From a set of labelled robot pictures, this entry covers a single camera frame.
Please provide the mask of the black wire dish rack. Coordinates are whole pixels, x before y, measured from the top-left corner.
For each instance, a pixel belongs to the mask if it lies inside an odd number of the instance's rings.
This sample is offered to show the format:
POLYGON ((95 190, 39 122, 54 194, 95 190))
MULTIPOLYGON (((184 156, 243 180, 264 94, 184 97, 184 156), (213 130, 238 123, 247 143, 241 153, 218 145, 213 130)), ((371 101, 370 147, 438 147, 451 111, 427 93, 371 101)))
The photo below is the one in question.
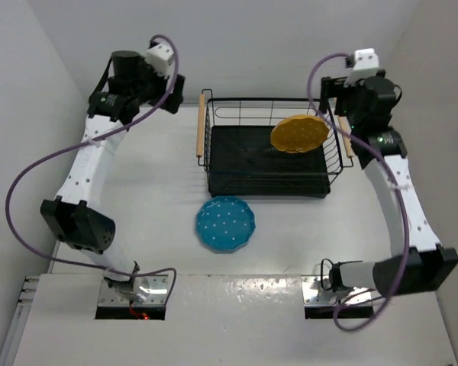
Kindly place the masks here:
POLYGON ((330 130, 310 152, 280 152, 270 142, 273 128, 296 114, 314 115, 317 102, 305 98, 216 98, 199 95, 196 157, 211 196, 295 196, 324 198, 345 169, 340 137, 330 130))

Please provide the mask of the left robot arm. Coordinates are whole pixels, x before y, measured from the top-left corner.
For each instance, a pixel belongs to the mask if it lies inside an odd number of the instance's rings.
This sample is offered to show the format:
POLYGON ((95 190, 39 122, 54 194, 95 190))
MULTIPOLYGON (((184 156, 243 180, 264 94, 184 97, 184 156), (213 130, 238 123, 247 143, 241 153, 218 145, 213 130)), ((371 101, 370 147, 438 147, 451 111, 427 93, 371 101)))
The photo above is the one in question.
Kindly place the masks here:
POLYGON ((185 78, 176 76, 169 90, 169 69, 175 59, 172 47, 157 44, 141 55, 114 51, 89 97, 80 148, 53 200, 45 200, 40 213, 59 242, 80 251, 104 267, 110 287, 124 293, 134 289, 139 266, 115 244, 115 222, 101 213, 102 188, 127 126, 140 106, 160 103, 174 114, 182 103, 185 78))

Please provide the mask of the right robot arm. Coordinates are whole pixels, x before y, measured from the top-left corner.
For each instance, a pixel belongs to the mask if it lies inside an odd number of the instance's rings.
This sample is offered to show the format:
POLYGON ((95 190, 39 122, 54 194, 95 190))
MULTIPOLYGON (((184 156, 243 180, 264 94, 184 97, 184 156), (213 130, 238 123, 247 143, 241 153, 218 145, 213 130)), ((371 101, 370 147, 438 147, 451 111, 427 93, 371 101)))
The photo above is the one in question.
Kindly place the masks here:
POLYGON ((348 119, 351 148, 372 183, 389 232, 390 252, 377 262, 338 262, 329 272, 330 291, 365 287, 381 295, 436 291, 458 264, 431 229, 409 171, 408 151, 389 123, 402 90, 383 72, 346 85, 345 78, 321 80, 320 111, 336 101, 334 114, 348 119))

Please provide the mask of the yellow dotted plate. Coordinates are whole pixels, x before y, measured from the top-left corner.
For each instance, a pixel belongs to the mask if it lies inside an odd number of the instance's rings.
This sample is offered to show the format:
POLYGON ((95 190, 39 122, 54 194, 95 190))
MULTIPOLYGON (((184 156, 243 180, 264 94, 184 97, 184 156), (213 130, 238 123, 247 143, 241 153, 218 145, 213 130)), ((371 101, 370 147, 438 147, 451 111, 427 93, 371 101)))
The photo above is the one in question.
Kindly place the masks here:
POLYGON ((321 147, 329 127, 319 117, 294 115, 281 120, 270 133, 270 143, 283 153, 308 153, 321 147))

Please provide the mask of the blue dotted plate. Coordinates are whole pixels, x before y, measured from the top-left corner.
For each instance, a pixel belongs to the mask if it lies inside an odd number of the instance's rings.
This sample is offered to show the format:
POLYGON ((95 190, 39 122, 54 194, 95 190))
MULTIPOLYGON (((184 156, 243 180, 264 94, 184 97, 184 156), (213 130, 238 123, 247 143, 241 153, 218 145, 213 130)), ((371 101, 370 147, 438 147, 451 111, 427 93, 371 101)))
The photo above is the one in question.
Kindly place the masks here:
POLYGON ((195 216, 195 232, 202 245, 215 252, 235 252, 256 231, 255 214, 249 204, 235 196, 206 201, 195 216))

